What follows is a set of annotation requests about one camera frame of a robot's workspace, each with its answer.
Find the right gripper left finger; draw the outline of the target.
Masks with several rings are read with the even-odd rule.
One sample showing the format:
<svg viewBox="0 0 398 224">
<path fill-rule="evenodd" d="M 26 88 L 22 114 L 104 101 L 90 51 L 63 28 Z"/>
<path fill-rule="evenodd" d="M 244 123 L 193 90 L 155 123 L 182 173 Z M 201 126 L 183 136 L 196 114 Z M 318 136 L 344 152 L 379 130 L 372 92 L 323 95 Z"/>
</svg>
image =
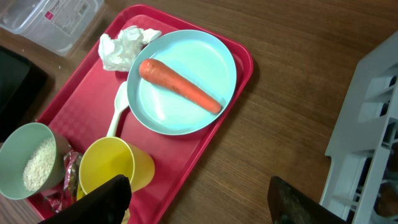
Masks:
<svg viewBox="0 0 398 224">
<path fill-rule="evenodd" d="M 121 223 L 125 211 L 129 208 L 131 197 L 129 179 L 119 174 L 40 224 Z"/>
</svg>

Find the orange carrot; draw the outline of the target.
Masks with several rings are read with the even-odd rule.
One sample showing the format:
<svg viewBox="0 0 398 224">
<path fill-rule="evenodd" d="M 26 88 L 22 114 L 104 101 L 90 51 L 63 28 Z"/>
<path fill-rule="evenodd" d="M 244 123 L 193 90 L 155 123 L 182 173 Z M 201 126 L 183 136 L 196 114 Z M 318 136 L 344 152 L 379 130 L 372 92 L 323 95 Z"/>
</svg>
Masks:
<svg viewBox="0 0 398 224">
<path fill-rule="evenodd" d="M 173 91 L 210 113 L 221 111 L 214 98 L 159 60 L 145 59 L 139 66 L 139 74 L 147 82 Z"/>
</svg>

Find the green bowl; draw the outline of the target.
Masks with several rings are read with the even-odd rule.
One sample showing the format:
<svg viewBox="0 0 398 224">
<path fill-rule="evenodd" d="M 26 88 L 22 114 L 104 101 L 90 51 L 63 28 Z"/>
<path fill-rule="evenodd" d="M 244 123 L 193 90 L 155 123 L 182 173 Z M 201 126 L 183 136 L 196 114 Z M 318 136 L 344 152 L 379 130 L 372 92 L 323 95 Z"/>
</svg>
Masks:
<svg viewBox="0 0 398 224">
<path fill-rule="evenodd" d="M 54 143 L 53 157 L 45 159 L 49 174 L 37 190 L 28 190 L 23 172 L 34 152 L 46 140 Z M 11 200 L 21 200 L 49 190 L 65 177 L 63 157 L 71 150 L 65 137 L 42 123 L 28 123 L 16 129 L 1 147 L 1 194 Z"/>
</svg>

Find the white rice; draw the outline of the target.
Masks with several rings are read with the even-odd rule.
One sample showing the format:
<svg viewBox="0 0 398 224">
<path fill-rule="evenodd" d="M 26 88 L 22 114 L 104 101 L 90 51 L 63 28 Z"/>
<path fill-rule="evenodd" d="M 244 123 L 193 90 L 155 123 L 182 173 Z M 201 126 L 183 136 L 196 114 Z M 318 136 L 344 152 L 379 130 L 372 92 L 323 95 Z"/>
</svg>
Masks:
<svg viewBox="0 0 398 224">
<path fill-rule="evenodd" d="M 56 156 L 54 139 L 42 141 L 28 160 L 24 171 L 24 187 L 31 192 L 38 191 L 50 175 Z"/>
</svg>

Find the yellow cup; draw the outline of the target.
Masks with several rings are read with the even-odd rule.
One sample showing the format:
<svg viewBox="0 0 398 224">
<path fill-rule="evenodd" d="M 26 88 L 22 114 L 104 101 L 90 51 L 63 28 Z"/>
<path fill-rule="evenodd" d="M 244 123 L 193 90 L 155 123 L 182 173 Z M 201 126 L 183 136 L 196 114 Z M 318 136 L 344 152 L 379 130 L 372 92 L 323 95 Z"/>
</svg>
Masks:
<svg viewBox="0 0 398 224">
<path fill-rule="evenodd" d="M 154 160 L 148 153 L 117 137 L 101 138 L 85 151 L 79 170 L 84 194 L 119 174 L 128 178 L 131 190 L 136 192 L 152 181 Z"/>
</svg>

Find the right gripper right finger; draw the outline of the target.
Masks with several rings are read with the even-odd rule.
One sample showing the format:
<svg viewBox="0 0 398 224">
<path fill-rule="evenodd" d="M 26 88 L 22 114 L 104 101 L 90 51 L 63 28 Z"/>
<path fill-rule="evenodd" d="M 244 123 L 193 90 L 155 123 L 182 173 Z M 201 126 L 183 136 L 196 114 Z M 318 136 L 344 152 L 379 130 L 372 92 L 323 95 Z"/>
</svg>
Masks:
<svg viewBox="0 0 398 224">
<path fill-rule="evenodd" d="M 273 223 L 346 224 L 278 176 L 270 180 L 267 201 Z"/>
</svg>

